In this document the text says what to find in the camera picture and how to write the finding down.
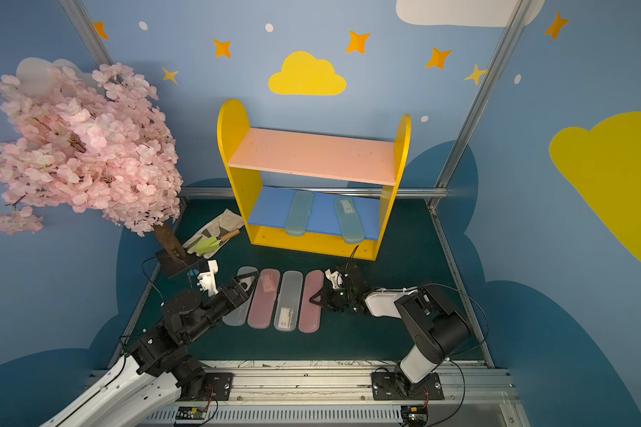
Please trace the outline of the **pink pencil case shelf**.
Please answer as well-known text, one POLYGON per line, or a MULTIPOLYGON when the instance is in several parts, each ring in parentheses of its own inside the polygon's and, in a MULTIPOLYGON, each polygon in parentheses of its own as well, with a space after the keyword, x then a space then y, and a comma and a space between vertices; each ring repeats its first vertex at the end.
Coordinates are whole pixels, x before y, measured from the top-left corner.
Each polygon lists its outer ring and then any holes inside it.
POLYGON ((266 329, 271 325, 276 304, 281 273, 275 269, 260 272, 252 297, 247 324, 254 329, 266 329))
POLYGON ((322 307, 312 301, 322 291, 325 276, 321 270, 312 270, 304 279, 304 293, 298 320, 298 329, 305 334, 313 334, 320 327, 322 307))

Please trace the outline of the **clear white pencil case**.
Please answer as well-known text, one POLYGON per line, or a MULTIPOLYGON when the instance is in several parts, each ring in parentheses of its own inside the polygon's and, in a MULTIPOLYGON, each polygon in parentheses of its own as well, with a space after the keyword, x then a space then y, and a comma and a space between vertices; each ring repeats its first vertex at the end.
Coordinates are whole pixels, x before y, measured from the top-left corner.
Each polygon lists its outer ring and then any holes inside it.
MULTIPOLYGON (((236 276, 239 274, 253 272, 254 270, 258 271, 258 269, 255 267, 243 266, 239 268, 236 276)), ((245 302, 245 304, 242 304, 242 306, 240 306, 238 309, 224 316, 223 322, 226 326, 241 327, 245 324, 247 316, 249 316, 249 309, 251 306, 253 295, 251 295, 251 297, 249 298, 249 300, 247 300, 247 302, 245 302)))

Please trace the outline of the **white pencil case with label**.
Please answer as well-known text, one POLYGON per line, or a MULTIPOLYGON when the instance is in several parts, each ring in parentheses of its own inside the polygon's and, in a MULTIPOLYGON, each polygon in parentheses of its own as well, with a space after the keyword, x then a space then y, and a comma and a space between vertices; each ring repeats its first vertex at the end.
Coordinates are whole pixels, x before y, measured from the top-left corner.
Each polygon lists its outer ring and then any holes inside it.
POLYGON ((301 272, 289 270, 282 275, 273 320, 278 331, 291 332, 297 328, 303 286, 304 275, 301 272))

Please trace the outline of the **teal pencil case with label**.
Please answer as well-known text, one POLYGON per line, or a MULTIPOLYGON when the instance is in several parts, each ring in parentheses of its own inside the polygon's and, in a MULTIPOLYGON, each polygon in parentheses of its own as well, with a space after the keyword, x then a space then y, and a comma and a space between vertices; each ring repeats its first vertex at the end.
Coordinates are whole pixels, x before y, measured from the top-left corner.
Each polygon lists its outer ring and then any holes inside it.
POLYGON ((350 197, 338 197, 334 200, 334 208, 345 243, 358 245, 363 242, 365 233, 354 201, 350 197))

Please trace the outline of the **green pencil case shelf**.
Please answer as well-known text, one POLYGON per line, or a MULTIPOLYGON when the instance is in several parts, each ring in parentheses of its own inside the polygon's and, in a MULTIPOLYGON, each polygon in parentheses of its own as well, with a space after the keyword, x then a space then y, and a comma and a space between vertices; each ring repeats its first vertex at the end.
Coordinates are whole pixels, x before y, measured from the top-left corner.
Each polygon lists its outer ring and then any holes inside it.
POLYGON ((285 224, 285 231, 288 236, 302 237, 306 234, 313 207, 313 198, 313 192, 297 191, 295 193, 285 224))

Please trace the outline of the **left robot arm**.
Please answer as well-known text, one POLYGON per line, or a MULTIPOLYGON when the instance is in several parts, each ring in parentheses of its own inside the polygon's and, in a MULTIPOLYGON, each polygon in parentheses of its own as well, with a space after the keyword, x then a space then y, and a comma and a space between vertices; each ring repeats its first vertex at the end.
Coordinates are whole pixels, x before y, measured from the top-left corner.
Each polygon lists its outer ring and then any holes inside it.
POLYGON ((178 400, 215 408, 229 397, 231 375, 210 374, 189 352, 209 329, 253 295, 258 272, 236 276, 214 295, 192 288, 162 307, 163 317, 47 426, 137 426, 178 400))

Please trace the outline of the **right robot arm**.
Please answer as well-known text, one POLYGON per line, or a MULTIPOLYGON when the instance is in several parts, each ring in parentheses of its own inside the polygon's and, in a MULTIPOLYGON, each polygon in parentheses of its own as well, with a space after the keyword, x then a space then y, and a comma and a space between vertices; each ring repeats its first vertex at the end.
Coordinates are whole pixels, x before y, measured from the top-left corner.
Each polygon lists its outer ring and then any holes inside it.
POLYGON ((439 284, 411 288, 370 288, 358 265, 349 262, 320 274, 320 288, 302 302, 334 312, 354 311, 374 318, 402 320, 413 347, 395 368, 393 384, 402 393, 422 386, 427 377, 461 347, 473 331, 439 284))

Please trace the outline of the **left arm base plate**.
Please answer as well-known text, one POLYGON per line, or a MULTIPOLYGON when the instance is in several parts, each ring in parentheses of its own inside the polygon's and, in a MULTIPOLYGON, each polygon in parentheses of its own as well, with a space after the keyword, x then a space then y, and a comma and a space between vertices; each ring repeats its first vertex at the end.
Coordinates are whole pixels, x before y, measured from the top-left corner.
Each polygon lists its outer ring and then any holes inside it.
POLYGON ((233 379, 234 375, 230 372, 205 372, 183 386, 182 399, 228 401, 233 389, 233 379))

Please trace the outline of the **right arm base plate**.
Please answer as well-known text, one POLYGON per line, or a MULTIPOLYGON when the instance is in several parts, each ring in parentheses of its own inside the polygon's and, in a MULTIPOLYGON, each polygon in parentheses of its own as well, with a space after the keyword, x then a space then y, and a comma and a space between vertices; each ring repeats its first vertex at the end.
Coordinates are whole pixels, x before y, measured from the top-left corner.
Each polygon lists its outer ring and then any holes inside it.
POLYGON ((378 369, 370 375, 374 400, 444 400, 437 373, 412 383, 404 374, 378 369))

